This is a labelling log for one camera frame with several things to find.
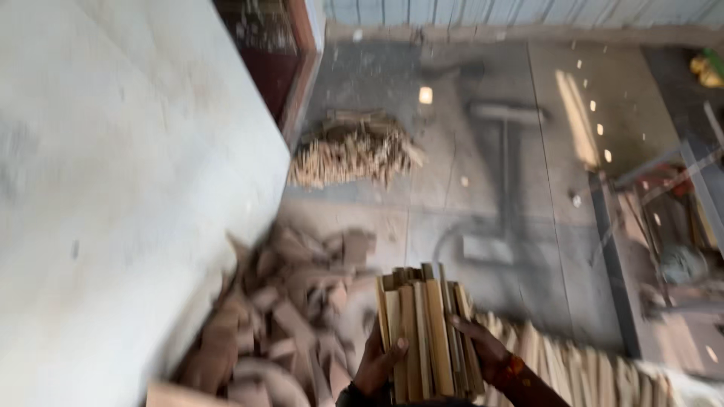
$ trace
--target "red thread bracelet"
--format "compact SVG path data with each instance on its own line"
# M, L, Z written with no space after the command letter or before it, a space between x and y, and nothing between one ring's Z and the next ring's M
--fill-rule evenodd
M518 374L523 371L525 365L526 363L523 362L523 359L511 353L506 366L496 373L492 381L493 385L498 389L507 386L509 381L518 377Z

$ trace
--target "concrete floor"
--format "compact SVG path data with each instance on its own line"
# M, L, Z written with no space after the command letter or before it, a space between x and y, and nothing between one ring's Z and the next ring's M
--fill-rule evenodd
M418 102L421 86L432 88L432 105ZM471 101L538 106L544 119L509 126L509 207L523 259L514 267L466 261L455 239L442 253L448 277L463 282L481 309L621 352L605 265L601 258L591 262L599 238L584 162L622 173L678 142L636 47L331 45L306 125L327 109L381 107L410 130L430 160L389 190L369 181L312 191L287 187L279 218L320 235L348 226L373 230L378 244L369 262L384 273L430 261L438 238L457 222L490 229L499 215L502 126L472 117ZM571 188L583 191L580 208L571 205Z

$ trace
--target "white wall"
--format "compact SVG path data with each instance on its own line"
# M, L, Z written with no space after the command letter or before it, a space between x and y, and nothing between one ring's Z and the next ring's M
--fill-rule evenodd
M0 0L0 405L137 405L288 162L210 1Z

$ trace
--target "hand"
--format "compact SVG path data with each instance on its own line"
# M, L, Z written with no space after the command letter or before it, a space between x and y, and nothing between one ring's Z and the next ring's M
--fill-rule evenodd
M364 346L362 362L352 382L365 396L374 396L382 389L395 364L405 358L409 345L405 338L400 338L391 346L389 352L383 353L379 321L375 319L372 333Z
M475 353L480 358L480 370L483 380L490 383L503 368L510 357L505 346L485 327L475 322L468 322L457 315L448 315L447 320L455 329L473 340Z

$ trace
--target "pile of wood scraps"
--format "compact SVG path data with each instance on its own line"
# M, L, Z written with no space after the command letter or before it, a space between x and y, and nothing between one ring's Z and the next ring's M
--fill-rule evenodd
M375 245L362 230L319 241L276 226L203 327L180 384L242 406L333 406L354 350L332 322L348 292L374 289L366 258Z
M324 188L371 178L388 187L395 173L407 174L426 160L405 128L382 110L330 111L305 141L290 166L291 185Z

